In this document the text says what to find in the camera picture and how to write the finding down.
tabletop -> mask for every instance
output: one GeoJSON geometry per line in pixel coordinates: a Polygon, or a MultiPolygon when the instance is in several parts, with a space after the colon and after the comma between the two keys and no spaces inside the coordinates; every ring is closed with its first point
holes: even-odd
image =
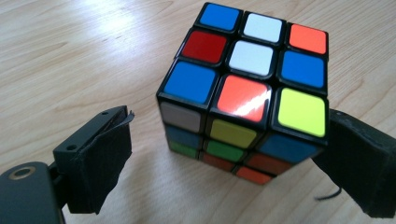
{"type": "MultiPolygon", "coordinates": [[[[396,2],[213,1],[327,31],[330,108],[396,137],[396,2]]],[[[311,160],[259,186],[171,152],[155,99],[204,1],[0,2],[0,173],[127,105],[133,154],[99,215],[67,223],[394,223],[369,218],[311,160]]]]}

black plastic part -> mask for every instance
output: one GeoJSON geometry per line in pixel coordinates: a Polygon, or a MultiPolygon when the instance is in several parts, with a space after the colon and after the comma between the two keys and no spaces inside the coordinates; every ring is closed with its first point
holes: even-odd
{"type": "Polygon", "coordinates": [[[0,223],[64,223],[47,164],[28,162],[0,176],[0,223]]]}
{"type": "Polygon", "coordinates": [[[328,148],[313,161],[370,217],[394,217],[396,139],[343,112],[330,112],[328,148]]]}
{"type": "Polygon", "coordinates": [[[132,154],[128,123],[133,118],[125,105],[108,109],[53,150],[58,173],[70,182],[71,213],[100,212],[132,154]]]}

puzzle cube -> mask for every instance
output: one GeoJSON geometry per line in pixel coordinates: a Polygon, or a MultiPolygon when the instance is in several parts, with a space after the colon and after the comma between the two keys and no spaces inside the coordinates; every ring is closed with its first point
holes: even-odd
{"type": "Polygon", "coordinates": [[[329,36],[205,3],[157,91],[168,146],[265,184],[326,146],[329,36]]]}

wooden table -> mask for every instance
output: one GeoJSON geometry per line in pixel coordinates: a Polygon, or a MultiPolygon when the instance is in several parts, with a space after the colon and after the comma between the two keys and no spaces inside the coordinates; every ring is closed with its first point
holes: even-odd
{"type": "MultiPolygon", "coordinates": [[[[330,34],[329,100],[396,137],[396,2],[215,1],[330,34]]],[[[117,105],[133,155],[101,213],[68,223],[394,223],[371,219],[311,161],[258,186],[167,149],[155,100],[204,1],[0,2],[0,173],[117,105]]]]}

